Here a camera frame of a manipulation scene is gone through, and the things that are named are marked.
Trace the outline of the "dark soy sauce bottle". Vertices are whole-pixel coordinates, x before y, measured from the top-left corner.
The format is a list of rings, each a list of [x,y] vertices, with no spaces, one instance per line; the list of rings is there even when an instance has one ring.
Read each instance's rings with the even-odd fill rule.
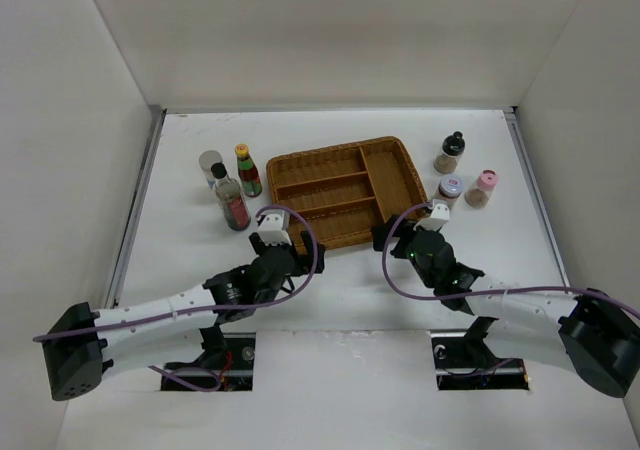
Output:
[[[251,223],[240,184],[229,176],[223,163],[212,166],[216,179],[213,187],[224,219],[230,229],[242,231]]]

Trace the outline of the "red chili sauce bottle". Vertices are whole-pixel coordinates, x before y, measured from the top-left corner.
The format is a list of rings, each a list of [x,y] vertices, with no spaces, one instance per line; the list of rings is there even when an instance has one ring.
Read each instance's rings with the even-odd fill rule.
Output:
[[[262,183],[258,169],[249,153],[249,147],[242,143],[235,147],[240,183],[246,196],[255,198],[262,193]]]

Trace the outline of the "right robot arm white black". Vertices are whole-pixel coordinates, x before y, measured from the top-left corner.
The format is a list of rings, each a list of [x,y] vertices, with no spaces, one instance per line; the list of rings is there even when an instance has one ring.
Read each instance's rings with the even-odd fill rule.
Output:
[[[394,215],[371,229],[373,248],[409,262],[426,300],[473,317],[464,354],[483,366],[525,359],[574,372],[594,390],[627,395],[639,374],[639,313],[596,289],[516,288],[459,262],[441,223]]]

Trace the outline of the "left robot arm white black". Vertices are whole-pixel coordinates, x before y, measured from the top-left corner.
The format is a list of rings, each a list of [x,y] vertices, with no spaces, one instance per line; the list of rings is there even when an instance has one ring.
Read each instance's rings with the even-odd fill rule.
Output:
[[[217,274],[189,290],[147,303],[94,310],[70,306],[44,335],[42,347],[51,397],[68,401],[94,390],[106,378],[147,367],[185,389],[199,386],[181,373],[202,370],[215,392],[222,382],[214,367],[227,350],[221,327],[252,317],[300,293],[292,282],[323,272],[325,247],[308,231],[305,252],[287,242],[268,245],[259,233],[250,242],[255,259]]]

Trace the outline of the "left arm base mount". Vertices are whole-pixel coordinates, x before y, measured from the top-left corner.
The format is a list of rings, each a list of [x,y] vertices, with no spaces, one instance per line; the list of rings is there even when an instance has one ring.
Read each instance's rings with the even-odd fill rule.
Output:
[[[253,389],[255,333],[222,333],[208,337],[213,347],[191,362],[169,362],[161,375],[161,391],[243,392]]]

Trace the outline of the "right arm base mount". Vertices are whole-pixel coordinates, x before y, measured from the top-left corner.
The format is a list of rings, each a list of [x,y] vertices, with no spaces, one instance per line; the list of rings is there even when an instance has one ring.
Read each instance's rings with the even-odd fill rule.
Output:
[[[493,322],[492,318],[478,317],[465,331],[431,334],[439,390],[529,390],[524,362],[498,358],[485,344]]]

